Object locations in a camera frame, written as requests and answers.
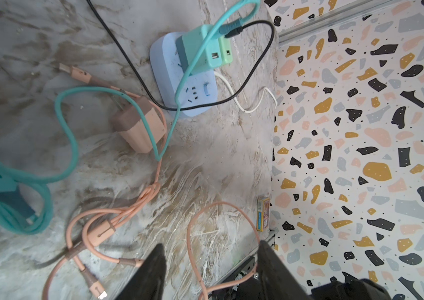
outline terrazzo pattern wall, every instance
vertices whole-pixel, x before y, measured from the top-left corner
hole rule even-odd
[[[277,32],[323,15],[355,0],[264,0]]]
[[[276,254],[308,293],[368,278],[424,299],[424,0],[279,53]]]

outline power strip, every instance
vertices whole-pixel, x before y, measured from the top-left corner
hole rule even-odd
[[[175,102],[176,90],[182,76],[184,76],[176,46],[176,40],[183,34],[184,32],[168,33],[155,41],[150,47],[150,64],[155,81],[164,104],[170,108],[177,108]],[[182,93],[180,93],[179,103],[181,108],[187,108],[216,102],[217,97],[217,82],[215,81],[214,70],[209,70],[189,76]],[[209,108],[210,106],[182,110],[180,117],[194,117]]]

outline black cable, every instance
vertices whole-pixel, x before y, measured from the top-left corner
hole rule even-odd
[[[155,100],[155,98],[152,96],[152,94],[150,93],[149,89],[147,88],[145,82],[143,81],[142,77],[140,76],[139,72],[137,71],[137,69],[134,67],[134,65],[132,64],[131,60],[129,59],[129,56],[125,53],[124,48],[122,48],[122,46],[120,45],[119,41],[116,39],[115,35],[109,29],[109,27],[104,22],[104,20],[102,19],[102,17],[99,15],[99,13],[95,9],[94,5],[92,4],[91,0],[86,0],[86,1],[89,4],[89,7],[92,10],[92,12],[94,13],[94,15],[97,18],[97,20],[99,20],[99,22],[102,24],[102,26],[104,27],[104,29],[107,31],[107,33],[109,34],[109,36],[113,39],[114,43],[119,48],[120,52],[122,52],[122,55],[125,57],[125,60],[129,64],[129,66],[132,68],[132,70],[134,71],[134,74],[137,76],[138,80],[140,81],[140,84],[144,87],[145,91],[147,92],[147,95],[152,100],[152,102],[155,103],[158,107],[160,107],[163,110],[166,110],[166,111],[177,111],[177,108],[171,108],[171,107],[164,106],[164,105],[158,103]],[[213,103],[208,103],[208,104],[201,104],[201,105],[195,105],[195,106],[191,106],[191,107],[180,108],[181,111],[189,111],[189,110],[193,110],[193,109],[198,109],[198,108],[203,108],[203,107],[209,107],[209,106],[223,104],[223,103],[226,103],[226,102],[234,99],[240,92],[242,92],[242,90],[246,86],[247,82],[249,82],[250,78],[254,74],[255,69],[257,69],[259,63],[262,61],[262,59],[264,58],[264,56],[267,53],[267,51],[269,51],[269,48],[272,45],[272,41],[274,40],[275,28],[274,28],[274,25],[271,22],[269,22],[269,21],[265,21],[265,20],[252,21],[252,22],[247,23],[244,26],[242,26],[241,29],[243,30],[243,29],[245,29],[247,27],[250,27],[250,26],[256,25],[256,24],[266,24],[266,25],[268,25],[270,27],[270,29],[271,29],[270,39],[269,39],[269,43],[267,44],[267,46],[265,47],[264,51],[262,52],[262,55],[258,58],[258,60],[255,63],[254,67],[251,69],[250,73],[248,74],[247,78],[245,79],[244,83],[240,86],[240,88],[233,95],[231,95],[230,97],[228,97],[227,99],[223,99],[221,101],[217,101],[217,102],[213,102]]]

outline white cable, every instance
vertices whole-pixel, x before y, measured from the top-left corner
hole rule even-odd
[[[214,75],[216,76],[216,77],[218,77],[218,78],[220,78],[222,81],[223,81],[223,83],[225,83],[225,85],[227,86],[227,88],[229,89],[229,92],[230,92],[230,94],[231,95],[233,95],[235,92],[234,92],[234,90],[233,90],[233,88],[232,88],[232,86],[230,85],[230,83],[229,83],[229,81],[227,81],[227,79],[224,77],[224,76],[222,76],[222,74],[221,73],[219,73],[219,72],[217,72],[217,71],[214,71],[213,72],[214,73]],[[235,104],[239,107],[239,109],[241,110],[241,111],[243,111],[243,112],[245,112],[245,113],[248,113],[248,114],[250,114],[251,112],[254,112],[258,107],[259,107],[259,105],[261,104],[261,102],[262,102],[262,98],[264,98],[264,94],[265,94],[265,91],[267,91],[271,96],[272,96],[272,99],[274,100],[274,102],[275,102],[275,108],[277,108],[277,99],[275,99],[275,96],[274,96],[274,94],[269,90],[269,88],[267,88],[266,86],[264,86],[264,87],[262,87],[260,90],[259,90],[259,92],[261,91],[261,90],[263,90],[263,92],[262,92],[262,95],[260,96],[260,99],[258,100],[258,103],[257,103],[257,106],[255,106],[253,109],[251,109],[251,110],[245,110],[240,104],[239,104],[239,101],[237,100],[237,97],[234,97],[233,98],[233,100],[235,101]]]

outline small box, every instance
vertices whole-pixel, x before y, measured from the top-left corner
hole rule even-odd
[[[270,198],[265,196],[257,199],[257,231],[264,231],[269,227],[270,202]]]

